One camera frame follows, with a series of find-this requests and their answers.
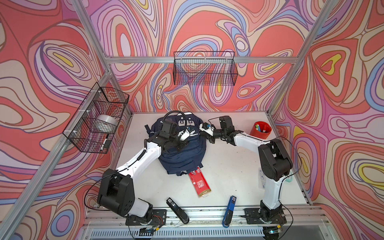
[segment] psychedelic wallpaper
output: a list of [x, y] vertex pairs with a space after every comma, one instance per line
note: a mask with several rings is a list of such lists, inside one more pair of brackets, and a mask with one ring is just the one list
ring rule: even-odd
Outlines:
[[273, 112], [341, 239], [384, 239], [383, 39], [383, 1], [339, 1]]
[[[0, 1], [0, 221], [103, 73], [68, 1]], [[111, 163], [126, 121], [108, 154], [68, 148], [14, 240], [76, 235], [84, 191]]]
[[[84, 1], [108, 56], [173, 56], [232, 50], [297, 56], [321, 0]], [[290, 64], [239, 63], [233, 86], [175, 86], [173, 64], [114, 64], [133, 111], [265, 111]]]

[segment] black wire basket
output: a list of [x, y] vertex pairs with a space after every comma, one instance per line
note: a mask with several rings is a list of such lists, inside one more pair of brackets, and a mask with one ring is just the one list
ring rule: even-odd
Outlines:
[[[128, 100], [129, 95], [121, 90], [99, 86], [75, 127], [63, 134], [81, 152], [107, 153]], [[103, 115], [107, 121], [99, 119]]]
[[238, 76], [233, 51], [176, 51], [175, 85], [234, 86]]

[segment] white table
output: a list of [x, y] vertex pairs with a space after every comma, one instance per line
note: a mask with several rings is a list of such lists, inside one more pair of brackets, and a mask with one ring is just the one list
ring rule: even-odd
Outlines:
[[[148, 138], [144, 125], [149, 127], [162, 118], [165, 113], [137, 113], [133, 114], [127, 138], [117, 166], [123, 165], [138, 153]], [[268, 122], [264, 112], [217, 112], [195, 113], [203, 121], [210, 118], [229, 115], [236, 130], [249, 133], [254, 122]], [[211, 121], [219, 127], [218, 119]], [[275, 138], [272, 132], [268, 139]], [[154, 207], [167, 207], [166, 199], [171, 197], [181, 207], [212, 207], [226, 206], [231, 195], [237, 197], [236, 206], [259, 205], [264, 196], [264, 190], [259, 187], [260, 158], [258, 154], [216, 141], [207, 141], [207, 150], [202, 160], [202, 173], [207, 180], [211, 192], [207, 197], [199, 198], [188, 175], [168, 175], [158, 160], [155, 160], [138, 177], [134, 184], [135, 196], [153, 204]], [[306, 204], [299, 184], [294, 178], [285, 182], [281, 193], [283, 204]]]

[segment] red pen holder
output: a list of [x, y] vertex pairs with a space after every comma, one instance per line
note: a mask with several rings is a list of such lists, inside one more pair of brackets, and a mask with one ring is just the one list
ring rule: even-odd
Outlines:
[[[261, 132], [256, 128], [257, 124], [259, 125]], [[271, 131], [272, 131], [272, 128], [268, 123], [259, 121], [259, 122], [255, 122], [255, 124], [252, 127], [251, 133], [249, 135], [266, 139], [271, 133]]]

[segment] navy blue backpack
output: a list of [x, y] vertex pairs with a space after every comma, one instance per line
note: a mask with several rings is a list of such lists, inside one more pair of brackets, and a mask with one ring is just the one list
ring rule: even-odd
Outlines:
[[[184, 119], [181, 114], [167, 116], [166, 119], [178, 123], [179, 132], [184, 130], [185, 120], [187, 121], [187, 126], [195, 130], [195, 132], [188, 138], [189, 143], [179, 152], [173, 147], [168, 149], [168, 152], [162, 152], [159, 157], [160, 163], [167, 170], [167, 173], [177, 174], [178, 176], [188, 174], [196, 170], [197, 167], [202, 168], [203, 165], [201, 164], [201, 161], [207, 147], [206, 138], [199, 136], [199, 125], [202, 124], [203, 121], [192, 113], [184, 114], [187, 119]], [[161, 130], [162, 119], [163, 118], [159, 118], [151, 128], [149, 128], [148, 125], [145, 126], [149, 137]]]

